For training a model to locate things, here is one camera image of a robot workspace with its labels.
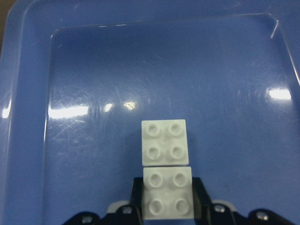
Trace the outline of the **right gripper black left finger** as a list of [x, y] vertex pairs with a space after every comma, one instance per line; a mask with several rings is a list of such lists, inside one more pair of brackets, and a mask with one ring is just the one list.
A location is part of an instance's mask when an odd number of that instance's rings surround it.
[[136, 177], [133, 179], [132, 191], [130, 196], [130, 207], [132, 209], [129, 214], [130, 223], [132, 225], [143, 225], [143, 178]]

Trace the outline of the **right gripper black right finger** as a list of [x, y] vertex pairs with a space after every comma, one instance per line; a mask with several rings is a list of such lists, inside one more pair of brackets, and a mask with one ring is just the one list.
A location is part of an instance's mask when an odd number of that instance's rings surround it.
[[200, 178], [192, 178], [193, 209], [195, 222], [208, 222], [211, 198]]

